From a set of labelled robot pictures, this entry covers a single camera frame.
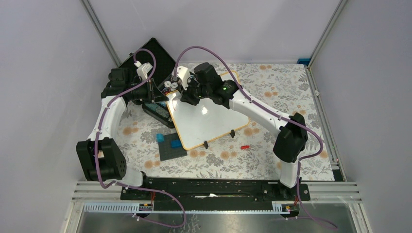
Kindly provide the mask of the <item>yellow framed whiteboard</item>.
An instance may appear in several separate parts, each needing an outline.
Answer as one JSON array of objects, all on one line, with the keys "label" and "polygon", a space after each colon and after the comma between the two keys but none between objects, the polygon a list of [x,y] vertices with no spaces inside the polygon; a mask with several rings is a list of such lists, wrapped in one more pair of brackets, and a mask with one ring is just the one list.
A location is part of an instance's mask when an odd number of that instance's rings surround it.
[{"label": "yellow framed whiteboard", "polygon": [[249,118],[239,112],[201,99],[196,106],[180,100],[178,91],[166,95],[167,108],[182,146],[186,150],[202,146],[249,124]]}]

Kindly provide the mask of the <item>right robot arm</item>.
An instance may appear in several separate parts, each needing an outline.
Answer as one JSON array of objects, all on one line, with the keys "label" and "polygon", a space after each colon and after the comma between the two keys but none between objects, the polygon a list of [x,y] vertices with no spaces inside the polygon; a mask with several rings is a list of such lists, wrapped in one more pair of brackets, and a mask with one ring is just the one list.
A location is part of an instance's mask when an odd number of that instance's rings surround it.
[{"label": "right robot arm", "polygon": [[223,80],[214,66],[202,63],[193,71],[179,66],[173,75],[181,82],[181,101],[196,106],[200,100],[211,100],[214,104],[241,113],[275,135],[275,156],[281,161],[279,195],[291,200],[298,193],[298,156],[305,149],[308,133],[301,114],[290,116],[281,113],[253,97],[237,81]]}]

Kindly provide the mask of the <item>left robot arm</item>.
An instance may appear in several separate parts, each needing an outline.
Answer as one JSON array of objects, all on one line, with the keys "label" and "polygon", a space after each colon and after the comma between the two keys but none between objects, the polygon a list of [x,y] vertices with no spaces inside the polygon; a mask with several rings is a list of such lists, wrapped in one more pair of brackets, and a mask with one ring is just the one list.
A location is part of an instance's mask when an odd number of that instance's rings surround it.
[{"label": "left robot arm", "polygon": [[103,188],[116,183],[132,186],[132,193],[140,200],[149,197],[151,187],[143,181],[143,172],[128,168],[116,141],[120,120],[129,102],[156,102],[151,81],[153,69],[150,63],[139,65],[136,73],[124,67],[112,69],[109,82],[101,93],[101,110],[96,124],[87,140],[76,145],[88,181],[102,182]]}]

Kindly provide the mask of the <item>black whiteboard foot clip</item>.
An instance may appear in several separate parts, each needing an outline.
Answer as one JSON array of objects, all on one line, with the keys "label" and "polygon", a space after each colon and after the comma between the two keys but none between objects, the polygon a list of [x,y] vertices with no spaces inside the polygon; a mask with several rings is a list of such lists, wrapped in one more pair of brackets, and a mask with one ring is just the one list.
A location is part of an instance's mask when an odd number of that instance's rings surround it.
[{"label": "black whiteboard foot clip", "polygon": [[231,130],[231,132],[230,132],[230,136],[232,137],[232,138],[234,138],[235,137],[235,131],[234,130]]}]

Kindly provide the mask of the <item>white poker chip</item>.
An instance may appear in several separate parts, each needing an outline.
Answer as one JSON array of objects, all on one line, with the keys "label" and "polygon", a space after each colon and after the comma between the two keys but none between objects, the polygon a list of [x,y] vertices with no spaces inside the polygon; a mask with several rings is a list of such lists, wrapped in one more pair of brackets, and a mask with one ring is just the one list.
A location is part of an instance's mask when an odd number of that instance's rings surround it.
[{"label": "white poker chip", "polygon": [[165,81],[164,82],[164,87],[165,88],[170,88],[172,86],[172,83],[170,81]]}]

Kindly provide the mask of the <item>black poker chip case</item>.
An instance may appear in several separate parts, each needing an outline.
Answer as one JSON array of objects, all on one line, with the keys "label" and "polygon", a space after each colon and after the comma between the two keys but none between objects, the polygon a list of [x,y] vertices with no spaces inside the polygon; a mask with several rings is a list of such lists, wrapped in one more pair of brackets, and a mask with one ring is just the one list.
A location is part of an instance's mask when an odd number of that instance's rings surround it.
[{"label": "black poker chip case", "polygon": [[[141,49],[143,49],[143,51],[130,53],[129,57],[118,67],[130,69],[132,77],[136,77],[138,75],[135,61],[139,61],[141,64],[150,63],[153,66],[153,69],[149,75],[152,76],[151,78],[155,82],[157,88],[162,91],[165,89],[164,82],[169,81],[171,78],[172,70],[175,66],[175,60],[154,37],[149,39],[141,47]],[[138,90],[145,90],[147,92],[147,96],[145,98],[134,99],[132,102],[135,105],[141,105],[145,113],[159,121],[161,124],[171,129],[175,128],[171,114],[166,106],[166,102],[151,103],[149,99],[148,83],[143,85],[143,87]]]}]

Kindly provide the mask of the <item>light blue building brick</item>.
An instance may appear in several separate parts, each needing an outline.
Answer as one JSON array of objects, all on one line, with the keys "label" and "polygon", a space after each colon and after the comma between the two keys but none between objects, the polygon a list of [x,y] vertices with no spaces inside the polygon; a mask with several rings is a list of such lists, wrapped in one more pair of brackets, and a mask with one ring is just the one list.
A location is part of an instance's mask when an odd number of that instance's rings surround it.
[{"label": "light blue building brick", "polygon": [[164,142],[165,141],[164,135],[161,134],[161,133],[157,133],[156,134],[156,140],[157,140],[158,143]]}]

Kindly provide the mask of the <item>dark blue building brick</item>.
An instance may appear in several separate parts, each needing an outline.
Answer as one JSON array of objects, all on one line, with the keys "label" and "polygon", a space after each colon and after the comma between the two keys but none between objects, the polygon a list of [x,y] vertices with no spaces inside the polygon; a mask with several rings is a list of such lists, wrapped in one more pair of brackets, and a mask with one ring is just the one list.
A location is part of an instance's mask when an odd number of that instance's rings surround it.
[{"label": "dark blue building brick", "polygon": [[171,148],[175,149],[175,148],[180,148],[180,147],[182,147],[180,140],[175,139],[171,141]]}]

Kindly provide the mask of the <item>floral table mat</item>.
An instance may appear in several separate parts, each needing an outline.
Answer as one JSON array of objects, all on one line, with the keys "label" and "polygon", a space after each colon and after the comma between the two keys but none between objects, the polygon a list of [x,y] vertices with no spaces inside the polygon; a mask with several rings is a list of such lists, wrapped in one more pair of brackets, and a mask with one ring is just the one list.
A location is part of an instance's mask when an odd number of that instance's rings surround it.
[{"label": "floral table mat", "polygon": [[[240,83],[254,97],[267,105],[293,115],[304,116],[306,126],[315,132],[309,135],[301,155],[303,180],[334,179],[330,151],[320,145],[320,117],[303,65],[229,64],[238,74]],[[197,147],[187,156],[160,161],[156,134],[175,133],[133,103],[128,104],[118,127],[117,145],[125,156],[128,168],[141,170],[152,177],[223,178],[276,180],[281,162],[273,153],[275,137],[264,127],[250,120],[232,138],[222,136],[209,143],[209,148]]]}]

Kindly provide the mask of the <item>dark grey building baseplate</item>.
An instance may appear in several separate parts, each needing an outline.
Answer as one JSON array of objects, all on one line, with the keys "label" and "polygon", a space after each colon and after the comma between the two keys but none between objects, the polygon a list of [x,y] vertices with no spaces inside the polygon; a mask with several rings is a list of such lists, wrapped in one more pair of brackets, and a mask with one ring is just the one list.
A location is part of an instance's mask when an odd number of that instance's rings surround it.
[{"label": "dark grey building baseplate", "polygon": [[180,140],[178,133],[164,134],[164,138],[164,142],[158,143],[160,161],[167,161],[187,156],[187,151],[183,148],[183,145],[180,148],[171,148],[172,140]]}]

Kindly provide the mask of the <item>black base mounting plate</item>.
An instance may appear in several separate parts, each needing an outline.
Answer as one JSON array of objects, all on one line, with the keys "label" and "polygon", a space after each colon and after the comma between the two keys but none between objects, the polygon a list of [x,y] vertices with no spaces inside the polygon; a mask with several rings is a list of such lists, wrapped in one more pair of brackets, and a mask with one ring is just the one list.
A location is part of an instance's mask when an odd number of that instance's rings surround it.
[{"label": "black base mounting plate", "polygon": [[156,211],[269,211],[273,201],[309,201],[308,185],[288,188],[278,181],[145,177],[144,190],[125,189],[121,200],[148,201]]}]

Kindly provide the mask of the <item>blue corner bracket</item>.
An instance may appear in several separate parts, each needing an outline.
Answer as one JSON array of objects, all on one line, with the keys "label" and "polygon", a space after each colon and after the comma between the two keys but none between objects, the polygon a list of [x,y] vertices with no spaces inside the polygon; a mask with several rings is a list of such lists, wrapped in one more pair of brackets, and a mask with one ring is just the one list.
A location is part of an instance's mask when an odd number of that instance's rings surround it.
[{"label": "blue corner bracket", "polygon": [[299,65],[305,65],[305,66],[308,66],[308,65],[310,64],[310,62],[311,62],[311,59],[310,59],[310,58],[299,58],[299,59],[297,60],[297,64],[299,64]]}]

